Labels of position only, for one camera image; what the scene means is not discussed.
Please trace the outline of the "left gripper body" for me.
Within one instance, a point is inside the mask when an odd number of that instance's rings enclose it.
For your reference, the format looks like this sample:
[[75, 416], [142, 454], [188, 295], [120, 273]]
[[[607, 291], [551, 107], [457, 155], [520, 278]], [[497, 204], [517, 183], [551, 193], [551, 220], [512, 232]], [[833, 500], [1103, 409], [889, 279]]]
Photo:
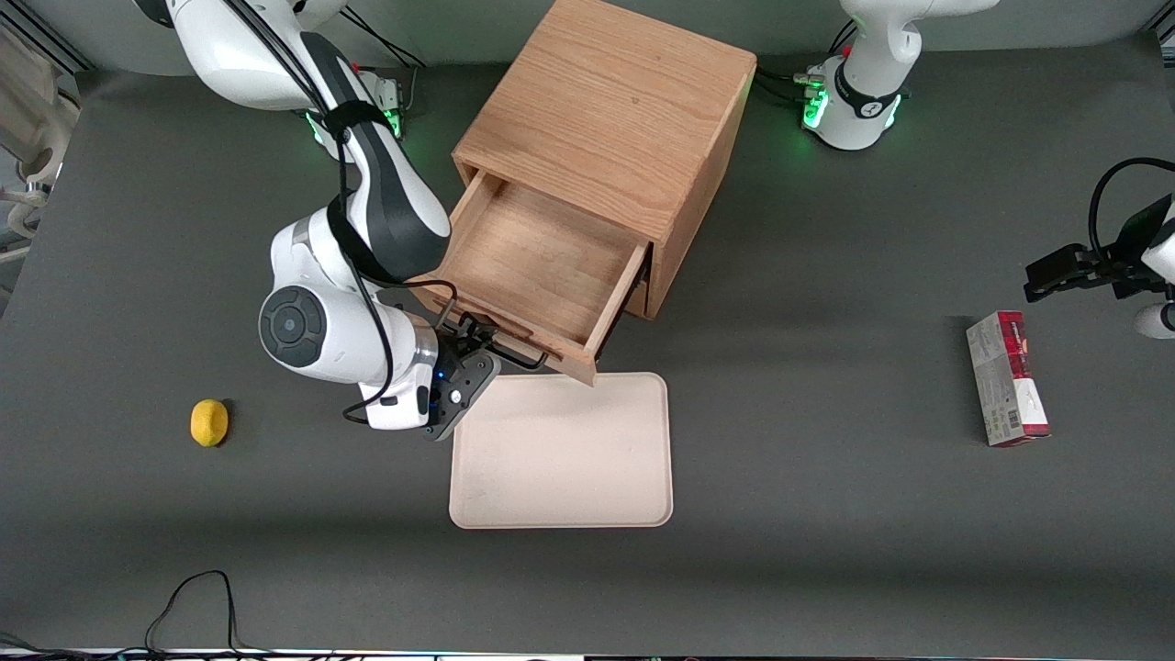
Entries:
[[1171, 194], [1129, 217], [1113, 242], [1113, 259], [1141, 279], [1174, 285]]

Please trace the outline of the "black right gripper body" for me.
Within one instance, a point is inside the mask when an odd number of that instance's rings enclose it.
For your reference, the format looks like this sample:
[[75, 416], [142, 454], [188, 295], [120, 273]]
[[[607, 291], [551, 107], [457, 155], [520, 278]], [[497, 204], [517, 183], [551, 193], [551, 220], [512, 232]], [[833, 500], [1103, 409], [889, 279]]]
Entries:
[[438, 335], [438, 356], [430, 382], [425, 439], [443, 441], [501, 373], [499, 357], [477, 336]]

